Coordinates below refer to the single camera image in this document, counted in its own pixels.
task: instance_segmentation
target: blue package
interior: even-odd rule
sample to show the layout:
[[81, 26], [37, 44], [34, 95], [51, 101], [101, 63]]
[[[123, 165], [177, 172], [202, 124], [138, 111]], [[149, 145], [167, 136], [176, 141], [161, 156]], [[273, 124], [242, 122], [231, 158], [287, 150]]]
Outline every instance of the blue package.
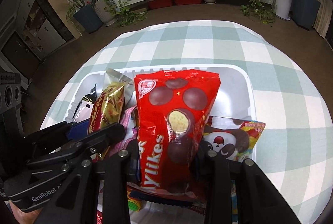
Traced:
[[89, 120], [90, 119], [86, 119], [74, 124], [74, 126], [71, 127], [69, 133], [67, 134], [67, 139], [79, 140], [85, 138], [88, 132]]

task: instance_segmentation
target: metal screw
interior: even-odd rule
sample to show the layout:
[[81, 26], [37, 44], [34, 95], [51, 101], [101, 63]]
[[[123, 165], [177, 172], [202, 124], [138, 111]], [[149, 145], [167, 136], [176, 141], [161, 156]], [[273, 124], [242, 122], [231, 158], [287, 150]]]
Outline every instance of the metal screw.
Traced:
[[119, 156], [120, 157], [124, 157], [124, 156], [127, 156], [128, 155], [128, 151], [126, 151], [126, 150], [121, 150], [121, 151], [119, 151]]
[[244, 162], [245, 162], [245, 164], [247, 164], [249, 167], [253, 166], [253, 164], [254, 164], [254, 161], [253, 161], [252, 159], [249, 159], [249, 158], [245, 159]]
[[81, 165], [83, 167], [88, 167], [91, 164], [90, 160], [86, 159], [81, 162]]
[[66, 170], [68, 170], [69, 169], [69, 164], [63, 164], [62, 166], [61, 166], [61, 170], [62, 171], [66, 171]]
[[82, 144], [83, 144], [83, 142], [80, 141], [80, 142], [76, 143], [75, 146], [80, 147]]
[[210, 157], [215, 157], [215, 156], [217, 155], [217, 152], [215, 152], [215, 151], [213, 151], [213, 150], [209, 150], [209, 151], [207, 152], [207, 154], [208, 154], [208, 156], [210, 156]]

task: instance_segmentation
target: cabinet door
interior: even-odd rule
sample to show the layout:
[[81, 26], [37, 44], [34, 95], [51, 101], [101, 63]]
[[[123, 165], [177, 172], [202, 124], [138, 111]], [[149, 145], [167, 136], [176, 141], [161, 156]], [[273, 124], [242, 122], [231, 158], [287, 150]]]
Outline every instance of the cabinet door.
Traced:
[[46, 54], [50, 54], [53, 50], [65, 43], [65, 40], [58, 34], [47, 19], [36, 34], [36, 41], [39, 42]]
[[16, 27], [24, 30], [24, 25], [35, 0], [21, 0], [16, 17]]
[[1, 52], [27, 79], [32, 78], [39, 66], [38, 58], [29, 50], [16, 33], [13, 33], [9, 38]]

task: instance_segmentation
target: red snack bag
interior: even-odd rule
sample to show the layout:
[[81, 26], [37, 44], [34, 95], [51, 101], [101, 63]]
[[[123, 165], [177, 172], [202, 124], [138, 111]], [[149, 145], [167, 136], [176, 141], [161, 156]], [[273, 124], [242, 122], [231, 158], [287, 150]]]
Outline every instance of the red snack bag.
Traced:
[[220, 86], [200, 70], [159, 71], [134, 78], [139, 112], [141, 187], [165, 196], [189, 191], [189, 165]]

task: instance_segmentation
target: chocolate ball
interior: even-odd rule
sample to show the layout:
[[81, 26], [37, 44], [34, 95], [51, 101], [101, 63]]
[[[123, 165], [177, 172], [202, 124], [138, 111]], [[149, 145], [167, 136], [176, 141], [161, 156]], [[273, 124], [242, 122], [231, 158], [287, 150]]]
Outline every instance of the chocolate ball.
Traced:
[[176, 135], [185, 135], [191, 132], [195, 124], [194, 115], [185, 108], [172, 110], [167, 118], [171, 129]]
[[194, 145], [190, 137], [184, 136], [169, 142], [168, 157], [172, 162], [189, 166], [193, 156]]
[[236, 148], [239, 153], [246, 151], [250, 145], [249, 134], [242, 129], [229, 129], [236, 138]]
[[167, 86], [155, 87], [149, 93], [149, 102], [153, 106], [161, 106], [169, 102], [173, 96], [174, 92]]
[[188, 81], [183, 78], [168, 79], [165, 84], [170, 89], [180, 89], [186, 86]]
[[220, 150], [220, 152], [222, 151], [222, 155], [224, 158], [228, 158], [234, 153], [235, 149], [235, 145], [228, 143]]
[[183, 93], [183, 101], [191, 109], [203, 110], [207, 103], [207, 95], [199, 88], [189, 88]]

